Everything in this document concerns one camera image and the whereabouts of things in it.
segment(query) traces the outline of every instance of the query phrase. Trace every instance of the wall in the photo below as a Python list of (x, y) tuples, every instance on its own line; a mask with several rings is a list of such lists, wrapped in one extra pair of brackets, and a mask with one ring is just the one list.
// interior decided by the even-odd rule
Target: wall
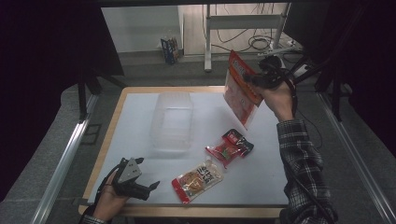
[(104, 7), (102, 12), (118, 53), (160, 50), (160, 38), (169, 31), (182, 48), (178, 6)]

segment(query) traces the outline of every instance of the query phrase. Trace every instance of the small box on floor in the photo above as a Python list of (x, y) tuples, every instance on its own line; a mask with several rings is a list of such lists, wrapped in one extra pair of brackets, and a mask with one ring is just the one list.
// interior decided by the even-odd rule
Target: small box on floor
[(178, 47), (177, 41), (174, 37), (169, 39), (161, 39), (161, 45), (163, 47), (163, 57), (165, 62), (169, 64), (177, 63), (178, 59)]

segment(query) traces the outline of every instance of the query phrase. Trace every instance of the plaid sleeve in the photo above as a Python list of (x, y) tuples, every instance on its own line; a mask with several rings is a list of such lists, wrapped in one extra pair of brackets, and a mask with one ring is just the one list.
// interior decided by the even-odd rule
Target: plaid sleeve
[[(337, 214), (330, 203), (330, 192), (323, 182), (322, 158), (309, 140), (303, 120), (288, 120), (277, 124), (280, 156), (290, 165), (300, 182), (317, 199), (333, 220)], [(289, 198), (288, 223), (328, 223), (318, 207), (285, 170), (288, 184), (284, 188)]]

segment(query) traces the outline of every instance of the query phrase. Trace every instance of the clear plastic container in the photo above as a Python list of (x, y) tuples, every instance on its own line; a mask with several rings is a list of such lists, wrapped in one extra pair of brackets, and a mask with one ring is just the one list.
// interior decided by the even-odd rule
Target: clear plastic container
[(151, 123), (153, 145), (160, 148), (189, 148), (192, 110), (188, 92), (161, 93)]

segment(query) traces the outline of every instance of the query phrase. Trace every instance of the hand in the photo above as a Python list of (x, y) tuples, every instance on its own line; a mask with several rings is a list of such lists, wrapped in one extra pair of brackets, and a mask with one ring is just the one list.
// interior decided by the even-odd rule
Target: hand
[(103, 221), (109, 221), (118, 214), (129, 199), (127, 196), (117, 195), (113, 186), (111, 186), (111, 182), (113, 181), (115, 174), (116, 172), (113, 172), (113, 174), (108, 178), (105, 186), (103, 187), (99, 202), (92, 215), (93, 217), (99, 218)]
[(291, 91), (286, 82), (282, 82), (273, 89), (264, 89), (252, 83), (250, 84), (253, 90), (262, 96), (268, 107), (274, 111), (279, 122), (294, 119), (292, 114)]

